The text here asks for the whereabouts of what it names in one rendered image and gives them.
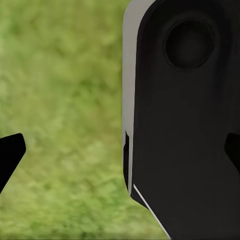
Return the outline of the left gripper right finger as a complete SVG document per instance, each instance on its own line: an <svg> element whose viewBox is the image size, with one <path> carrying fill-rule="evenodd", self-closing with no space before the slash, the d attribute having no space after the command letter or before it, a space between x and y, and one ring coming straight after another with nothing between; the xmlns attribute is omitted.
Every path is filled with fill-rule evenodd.
<svg viewBox="0 0 240 240"><path fill-rule="evenodd" d="M235 133L229 133L225 145L224 151L232 161L238 172L240 173L240 135Z"/></svg>

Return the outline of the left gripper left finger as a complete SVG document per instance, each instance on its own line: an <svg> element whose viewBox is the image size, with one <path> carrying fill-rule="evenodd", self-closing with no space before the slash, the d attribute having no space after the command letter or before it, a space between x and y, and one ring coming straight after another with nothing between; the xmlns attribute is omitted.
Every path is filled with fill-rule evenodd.
<svg viewBox="0 0 240 240"><path fill-rule="evenodd" d="M0 193L26 152L21 133L0 138Z"/></svg>

